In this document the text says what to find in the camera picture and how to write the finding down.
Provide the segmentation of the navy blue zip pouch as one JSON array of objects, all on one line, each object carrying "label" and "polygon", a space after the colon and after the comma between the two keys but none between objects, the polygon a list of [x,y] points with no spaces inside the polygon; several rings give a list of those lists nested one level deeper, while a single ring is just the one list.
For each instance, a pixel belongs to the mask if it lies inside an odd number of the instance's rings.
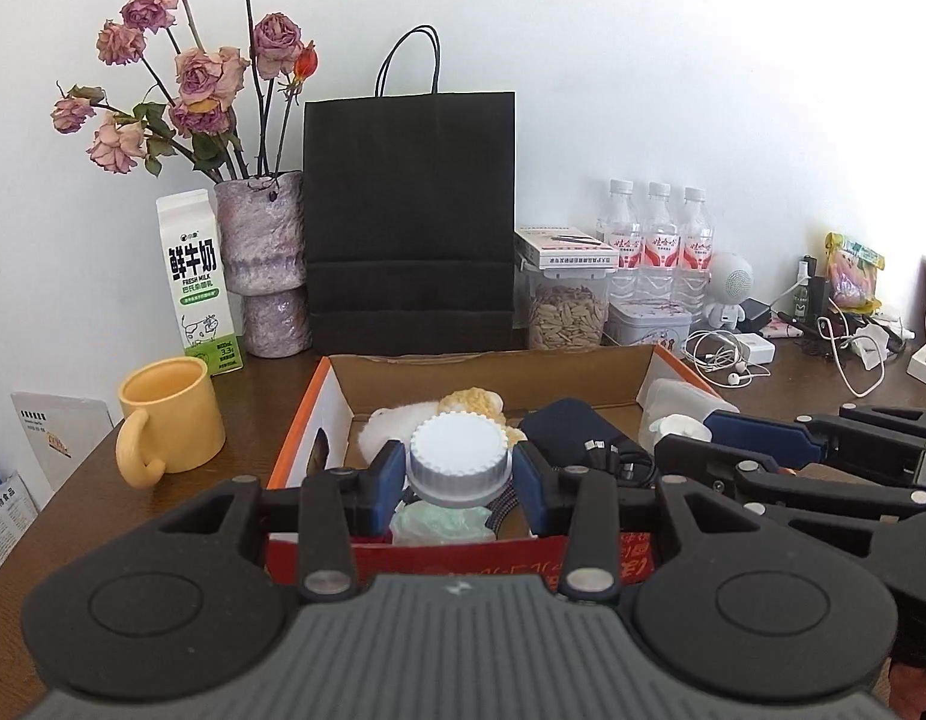
[{"label": "navy blue zip pouch", "polygon": [[648,488],[657,479],[653,457],[582,400],[562,398],[531,411],[520,429],[557,468],[600,470],[614,476],[622,488]]}]

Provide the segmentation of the large ridged white cap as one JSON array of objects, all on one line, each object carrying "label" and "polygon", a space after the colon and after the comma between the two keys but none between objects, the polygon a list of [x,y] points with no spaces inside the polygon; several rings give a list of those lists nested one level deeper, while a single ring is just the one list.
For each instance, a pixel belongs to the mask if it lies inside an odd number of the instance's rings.
[{"label": "large ridged white cap", "polygon": [[489,504],[505,489],[510,473],[507,434],[487,416],[440,413],[410,436],[407,483],[438,507]]}]

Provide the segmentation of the water bottle middle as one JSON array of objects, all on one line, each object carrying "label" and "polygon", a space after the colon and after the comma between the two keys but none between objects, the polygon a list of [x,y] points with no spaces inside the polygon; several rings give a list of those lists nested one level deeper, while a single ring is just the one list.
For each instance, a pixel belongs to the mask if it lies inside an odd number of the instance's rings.
[{"label": "water bottle middle", "polygon": [[645,301],[666,302],[675,282],[681,236],[675,218],[669,213],[671,185],[650,182],[642,223],[642,261],[637,293]]}]

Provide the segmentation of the decorated metal tin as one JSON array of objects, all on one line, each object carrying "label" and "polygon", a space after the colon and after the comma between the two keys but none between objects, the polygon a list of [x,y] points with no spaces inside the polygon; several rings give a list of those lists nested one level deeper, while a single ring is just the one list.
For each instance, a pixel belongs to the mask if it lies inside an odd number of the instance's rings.
[{"label": "decorated metal tin", "polygon": [[672,302],[611,299],[604,333],[619,346],[663,344],[675,351],[691,327],[691,314]]}]

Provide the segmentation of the purple textured vase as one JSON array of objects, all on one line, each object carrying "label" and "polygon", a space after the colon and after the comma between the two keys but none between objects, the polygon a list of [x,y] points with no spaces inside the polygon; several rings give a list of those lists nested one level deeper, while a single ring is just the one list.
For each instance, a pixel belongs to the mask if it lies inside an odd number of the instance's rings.
[{"label": "purple textured vase", "polygon": [[257,358],[295,356],[308,325],[303,172],[215,186],[223,270],[241,299],[243,348]]}]

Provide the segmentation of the yellow ceramic mug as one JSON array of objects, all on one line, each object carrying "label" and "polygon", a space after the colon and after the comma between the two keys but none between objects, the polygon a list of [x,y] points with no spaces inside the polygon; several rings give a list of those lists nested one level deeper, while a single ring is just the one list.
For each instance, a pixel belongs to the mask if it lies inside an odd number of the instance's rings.
[{"label": "yellow ceramic mug", "polygon": [[209,367],[179,356],[127,376],[118,392],[121,427],[116,466],[131,488],[154,488],[165,475],[206,465],[225,444],[225,426]]}]

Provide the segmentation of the yellow snack bag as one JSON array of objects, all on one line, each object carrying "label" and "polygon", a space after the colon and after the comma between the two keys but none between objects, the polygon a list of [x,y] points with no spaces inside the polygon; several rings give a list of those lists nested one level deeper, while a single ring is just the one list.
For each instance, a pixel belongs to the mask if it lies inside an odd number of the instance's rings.
[{"label": "yellow snack bag", "polygon": [[876,297],[878,273],[884,257],[855,239],[829,232],[826,247],[826,280],[838,309],[855,314],[872,314],[881,307]]}]

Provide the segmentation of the white green milk carton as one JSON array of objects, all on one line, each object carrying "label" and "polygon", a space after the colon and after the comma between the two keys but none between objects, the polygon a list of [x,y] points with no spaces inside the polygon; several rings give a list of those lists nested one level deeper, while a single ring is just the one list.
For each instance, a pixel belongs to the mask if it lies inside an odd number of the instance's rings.
[{"label": "white green milk carton", "polygon": [[220,232],[206,188],[160,197],[161,255],[184,354],[211,376],[243,367],[230,312]]}]

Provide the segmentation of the green white mesh bundle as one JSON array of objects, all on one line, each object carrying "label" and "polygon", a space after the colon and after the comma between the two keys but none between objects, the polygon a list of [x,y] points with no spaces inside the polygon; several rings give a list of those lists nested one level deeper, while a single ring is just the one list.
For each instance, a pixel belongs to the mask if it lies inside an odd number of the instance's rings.
[{"label": "green white mesh bundle", "polygon": [[458,546],[494,541],[486,507],[447,509],[416,500],[394,512],[389,533],[394,546]]}]

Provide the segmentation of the clear snack storage container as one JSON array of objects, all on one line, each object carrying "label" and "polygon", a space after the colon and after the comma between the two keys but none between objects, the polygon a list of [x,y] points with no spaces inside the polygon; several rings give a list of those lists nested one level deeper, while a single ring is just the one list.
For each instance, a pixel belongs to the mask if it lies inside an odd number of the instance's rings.
[{"label": "clear snack storage container", "polygon": [[606,268],[538,268],[523,260],[528,296],[528,348],[583,351],[598,348],[609,314]]}]

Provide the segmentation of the white charger adapter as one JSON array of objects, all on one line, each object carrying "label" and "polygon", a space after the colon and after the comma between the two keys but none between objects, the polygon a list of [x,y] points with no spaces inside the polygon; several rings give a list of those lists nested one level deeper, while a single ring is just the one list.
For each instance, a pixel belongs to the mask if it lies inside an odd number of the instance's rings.
[{"label": "white charger adapter", "polygon": [[759,333],[736,333],[733,341],[746,366],[769,366],[775,359],[775,344]]}]

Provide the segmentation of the black power adapter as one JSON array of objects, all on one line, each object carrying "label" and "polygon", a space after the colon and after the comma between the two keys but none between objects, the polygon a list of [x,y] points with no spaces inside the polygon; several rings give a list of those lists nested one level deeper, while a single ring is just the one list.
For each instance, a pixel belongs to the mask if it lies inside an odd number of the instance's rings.
[{"label": "black power adapter", "polygon": [[742,319],[738,322],[741,333],[759,333],[767,327],[772,320],[772,309],[769,304],[749,298],[741,302]]}]

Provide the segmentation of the white earphones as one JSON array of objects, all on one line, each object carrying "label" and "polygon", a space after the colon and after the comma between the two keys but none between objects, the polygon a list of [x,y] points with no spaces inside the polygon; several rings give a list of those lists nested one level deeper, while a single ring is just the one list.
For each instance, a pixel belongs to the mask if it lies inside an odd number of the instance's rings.
[{"label": "white earphones", "polygon": [[681,351],[703,382],[718,390],[741,390],[772,375],[769,367],[744,358],[744,348],[723,330],[696,330],[684,340]]}]

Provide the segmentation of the water bottle left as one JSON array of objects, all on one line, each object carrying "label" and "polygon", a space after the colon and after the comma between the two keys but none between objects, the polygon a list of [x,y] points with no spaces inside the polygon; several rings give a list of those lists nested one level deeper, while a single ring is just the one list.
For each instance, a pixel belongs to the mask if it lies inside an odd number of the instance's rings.
[{"label": "water bottle left", "polygon": [[600,238],[618,252],[618,265],[611,275],[611,298],[633,301],[637,294],[643,254],[643,229],[634,202],[634,183],[622,179],[609,181],[607,199],[596,218]]}]

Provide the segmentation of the red orange cardboard box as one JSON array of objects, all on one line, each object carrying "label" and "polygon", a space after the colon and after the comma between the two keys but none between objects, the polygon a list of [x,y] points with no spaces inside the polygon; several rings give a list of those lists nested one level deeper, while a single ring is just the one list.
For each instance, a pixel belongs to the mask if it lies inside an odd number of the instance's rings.
[{"label": "red orange cardboard box", "polygon": [[[365,468],[387,440],[406,442],[412,429],[437,413],[438,401],[472,387],[484,390],[483,400],[511,424],[570,397],[634,437],[648,390],[660,379],[682,380],[686,392],[699,392],[703,401],[723,410],[730,406],[663,346],[428,358],[329,356],[316,367],[268,486],[292,488],[323,468]],[[518,509],[504,518],[499,538],[484,543],[407,546],[392,544],[387,533],[353,540],[362,582],[378,574],[536,574],[556,587],[564,548],[562,538],[536,538]]]}]

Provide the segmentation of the white box on container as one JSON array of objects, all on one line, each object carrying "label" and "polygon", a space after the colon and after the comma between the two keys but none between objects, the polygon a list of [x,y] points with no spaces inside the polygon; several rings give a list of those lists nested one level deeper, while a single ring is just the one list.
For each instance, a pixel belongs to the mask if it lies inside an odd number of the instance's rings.
[{"label": "white box on container", "polygon": [[520,227],[515,231],[515,245],[538,270],[614,270],[619,261],[612,245],[576,227]]}]

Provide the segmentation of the cotton swab plastic box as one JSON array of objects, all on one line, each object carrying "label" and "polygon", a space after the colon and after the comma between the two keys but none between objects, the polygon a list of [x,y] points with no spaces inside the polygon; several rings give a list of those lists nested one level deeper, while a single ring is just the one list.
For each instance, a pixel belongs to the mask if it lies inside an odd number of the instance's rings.
[{"label": "cotton swab plastic box", "polygon": [[650,455],[669,434],[710,442],[712,431],[705,419],[717,411],[738,412],[729,401],[676,379],[655,379],[643,385],[637,401],[642,408],[637,442]]}]

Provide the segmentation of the white robot speaker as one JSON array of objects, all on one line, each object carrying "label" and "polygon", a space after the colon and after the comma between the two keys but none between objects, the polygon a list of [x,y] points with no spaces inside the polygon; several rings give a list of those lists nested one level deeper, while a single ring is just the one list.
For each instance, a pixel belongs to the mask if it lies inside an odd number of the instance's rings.
[{"label": "white robot speaker", "polygon": [[710,262],[710,275],[702,319],[714,330],[736,330],[744,319],[744,301],[753,292],[753,267],[741,255],[717,252]]}]

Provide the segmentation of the water bottle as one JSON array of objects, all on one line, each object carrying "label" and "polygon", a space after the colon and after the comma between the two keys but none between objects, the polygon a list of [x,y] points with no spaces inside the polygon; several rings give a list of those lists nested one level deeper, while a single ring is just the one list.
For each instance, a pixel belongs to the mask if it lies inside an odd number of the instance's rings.
[{"label": "water bottle", "polygon": [[702,316],[705,289],[709,284],[715,229],[703,188],[684,188],[679,213],[679,255],[676,263],[673,301],[694,319]]},{"label": "water bottle", "polygon": [[669,213],[671,185],[650,182],[642,223],[642,261],[637,293],[645,301],[666,302],[675,282],[681,236],[675,218]]},{"label": "water bottle", "polygon": [[618,252],[618,265],[611,275],[611,298],[633,301],[637,294],[643,254],[643,229],[634,202],[634,183],[622,179],[609,181],[607,199],[596,218],[600,238]]}]

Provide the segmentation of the water bottle right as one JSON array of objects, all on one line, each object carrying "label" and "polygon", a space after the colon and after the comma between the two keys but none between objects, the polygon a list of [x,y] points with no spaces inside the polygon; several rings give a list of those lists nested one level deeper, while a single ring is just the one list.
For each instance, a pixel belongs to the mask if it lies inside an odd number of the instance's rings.
[{"label": "water bottle right", "polygon": [[694,319],[702,316],[705,289],[709,284],[715,229],[703,188],[684,188],[679,213],[679,255],[676,263],[673,301]]}]

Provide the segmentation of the black paper shopping bag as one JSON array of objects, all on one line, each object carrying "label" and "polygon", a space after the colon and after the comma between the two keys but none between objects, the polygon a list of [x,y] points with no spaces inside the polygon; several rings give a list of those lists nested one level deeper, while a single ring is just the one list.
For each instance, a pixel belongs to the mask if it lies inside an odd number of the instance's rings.
[{"label": "black paper shopping bag", "polygon": [[323,355],[510,348],[517,98],[331,99],[303,115],[308,319]]}]

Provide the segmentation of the dried pink roses bouquet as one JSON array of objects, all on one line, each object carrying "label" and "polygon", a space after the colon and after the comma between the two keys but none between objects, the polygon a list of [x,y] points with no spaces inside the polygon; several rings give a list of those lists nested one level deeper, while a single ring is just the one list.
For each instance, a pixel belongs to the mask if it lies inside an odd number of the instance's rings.
[{"label": "dried pink roses bouquet", "polygon": [[179,156],[212,182],[279,176],[292,112],[319,67],[316,44],[282,11],[245,8],[245,49],[202,41],[189,0],[127,0],[97,32],[98,60],[138,65],[152,84],[131,107],[99,86],[62,88],[51,124],[72,135],[97,119],[87,156],[108,174],[157,177]]}]

